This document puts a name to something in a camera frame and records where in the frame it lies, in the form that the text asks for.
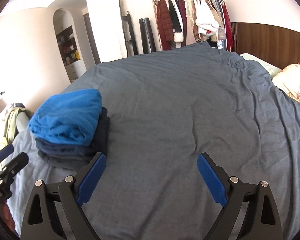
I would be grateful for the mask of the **person's left hand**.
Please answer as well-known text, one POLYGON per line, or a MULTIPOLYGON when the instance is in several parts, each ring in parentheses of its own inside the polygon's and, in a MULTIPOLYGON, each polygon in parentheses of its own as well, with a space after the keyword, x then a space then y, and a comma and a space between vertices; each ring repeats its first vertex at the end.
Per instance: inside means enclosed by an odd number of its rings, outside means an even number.
POLYGON ((7 202, 4 202, 2 205, 2 213, 4 217, 4 221, 8 228, 12 231, 15 232, 15 221, 11 215, 10 209, 7 205, 7 202))

